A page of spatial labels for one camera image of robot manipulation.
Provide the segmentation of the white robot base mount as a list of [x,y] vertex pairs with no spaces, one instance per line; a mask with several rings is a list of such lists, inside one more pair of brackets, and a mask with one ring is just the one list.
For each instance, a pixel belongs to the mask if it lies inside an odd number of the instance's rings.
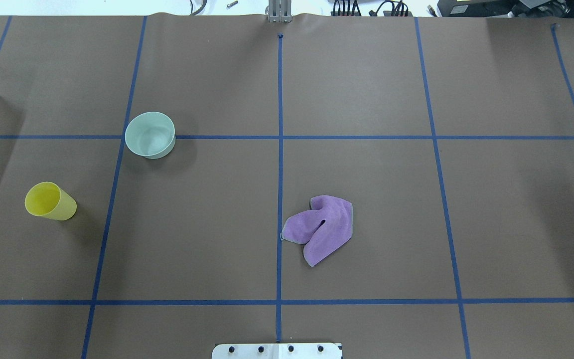
[[212,359],[342,359],[337,343],[222,344],[212,350]]

